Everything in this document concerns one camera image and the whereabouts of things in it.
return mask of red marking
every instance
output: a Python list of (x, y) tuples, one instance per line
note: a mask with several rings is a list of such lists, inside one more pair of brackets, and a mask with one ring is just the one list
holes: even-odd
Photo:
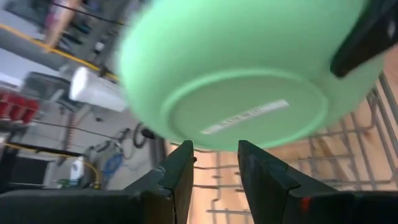
[(303, 213), (307, 214), (310, 211), (310, 202), (311, 197), (305, 197), (301, 200), (301, 208), (303, 209)]

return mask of wall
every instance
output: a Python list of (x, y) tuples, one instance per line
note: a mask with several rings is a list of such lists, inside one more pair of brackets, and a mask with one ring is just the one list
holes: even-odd
[[(5, 0), (0, 0), (0, 6), (2, 6), (5, 2)], [(38, 38), (37, 29), (32, 24), (6, 11), (0, 10), (0, 23), (7, 26), (12, 26), (27, 35)], [(57, 75), (57, 71), (55, 70), (48, 69), (45, 66), (31, 62), (2, 49), (0, 49), (0, 58), (0, 72), (12, 75), (16, 78), (23, 79), (28, 72), (40, 72), (49, 75)], [(85, 116), (85, 119), (81, 121), (81, 123), (78, 125), (78, 128), (112, 136), (122, 128), (134, 129), (138, 122), (137, 119), (131, 118), (129, 111), (125, 111), (124, 113), (106, 113), (103, 118), (103, 123), (95, 122), (95, 118), (90, 113)], [(58, 105), (52, 105), (51, 108), (48, 109), (43, 121), (65, 125), (66, 117), (60, 115)], [(38, 124), (30, 128), (27, 136), (22, 141), (28, 144), (60, 149), (64, 132), (65, 128)], [(96, 136), (85, 133), (84, 131), (75, 130), (73, 132), (70, 150), (83, 152), (89, 146), (98, 144), (105, 140), (107, 140), (107, 138), (102, 136)], [(131, 143), (126, 143), (125, 147), (128, 150), (132, 148), (132, 145)], [(61, 169), (55, 171), (57, 177), (66, 178), (68, 176), (68, 170), (71, 161), (72, 160), (68, 160), (68, 162), (66, 162)], [(126, 161), (125, 164), (128, 166), (120, 169), (114, 176), (114, 179), (109, 183), (109, 186), (112, 189), (121, 189), (127, 186), (151, 169), (152, 164), (149, 161), (148, 145), (144, 149), (138, 150), (134, 157), (131, 160)]]

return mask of label on bowl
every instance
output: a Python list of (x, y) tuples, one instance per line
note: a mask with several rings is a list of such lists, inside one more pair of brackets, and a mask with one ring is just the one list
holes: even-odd
[(204, 130), (201, 131), (202, 134), (214, 134), (223, 129), (229, 128), (238, 124), (242, 121), (249, 120), (251, 118), (255, 118), (256, 116), (262, 115), (264, 113), (268, 113), (277, 109), (282, 109), (288, 107), (289, 104), (286, 100), (276, 100), (271, 103), (266, 103), (262, 106), (255, 107), (253, 109), (247, 110), (235, 116), (232, 116), (228, 119), (220, 121), (218, 124), (214, 124)]

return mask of yellow cable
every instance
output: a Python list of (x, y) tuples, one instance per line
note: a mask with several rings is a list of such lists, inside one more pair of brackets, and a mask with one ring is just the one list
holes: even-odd
[[(12, 148), (14, 148), (14, 149), (37, 152), (36, 149), (30, 149), (30, 148), (27, 148), (27, 147), (17, 146), (17, 145), (15, 145), (15, 144), (4, 143), (3, 145), (8, 146), (8, 147), (12, 147)], [(77, 156), (69, 156), (69, 155), (57, 154), (57, 153), (52, 153), (52, 152), (45, 152), (45, 153), (50, 154), (50, 155), (62, 156), (62, 157), (66, 157), (66, 158), (71, 158), (71, 157), (76, 158), (76, 157), (77, 157)], [(91, 170), (93, 170), (93, 172), (95, 173), (95, 186), (94, 186), (94, 188), (98, 189), (98, 188), (100, 187), (100, 180), (101, 180), (100, 173), (99, 173), (98, 170), (97, 170), (93, 165), (91, 165), (90, 163), (85, 162), (85, 161), (82, 161), (82, 162), (83, 162), (85, 165), (87, 165)]]
[[(80, 58), (76, 58), (75, 56), (73, 56), (71, 54), (68, 54), (68, 53), (65, 53), (65, 52), (63, 52), (61, 50), (50, 48), (47, 44), (45, 44), (45, 43), (43, 43), (43, 42), (41, 42), (39, 40), (35, 40), (35, 39), (29, 37), (28, 35), (26, 35), (26, 34), (24, 34), (22, 32), (19, 32), (18, 30), (14, 29), (12, 27), (9, 27), (9, 26), (4, 25), (4, 24), (0, 24), (0, 29), (4, 29), (4, 30), (6, 30), (6, 31), (8, 31), (8, 32), (20, 37), (20, 38), (23, 38), (23, 39), (25, 39), (25, 40), (27, 40), (27, 41), (35, 44), (35, 45), (38, 45), (39, 47), (42, 47), (42, 48), (48, 50), (48, 52), (53, 52), (55, 54), (59, 54), (59, 55), (61, 55), (63, 57), (69, 58), (70, 60), (74, 60), (74, 61), (76, 61), (78, 63), (81, 63), (81, 64), (87, 66), (88, 68), (90, 68), (92, 70), (96, 70), (96, 71), (100, 70), (100, 68), (98, 68), (97, 66), (93, 65), (92, 63), (89, 63), (89, 62), (87, 62), (85, 60), (82, 60)], [(116, 75), (112, 74), (112, 73), (108, 72), (105, 75), (110, 77), (110, 78), (113, 78), (114, 80), (119, 81), (119, 78)]]

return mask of green bowl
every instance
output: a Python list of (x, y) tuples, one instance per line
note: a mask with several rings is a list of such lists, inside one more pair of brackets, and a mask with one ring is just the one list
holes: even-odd
[(119, 74), (136, 116), (173, 142), (274, 147), (355, 109), (382, 55), (346, 78), (330, 62), (365, 0), (163, 0), (126, 31)]

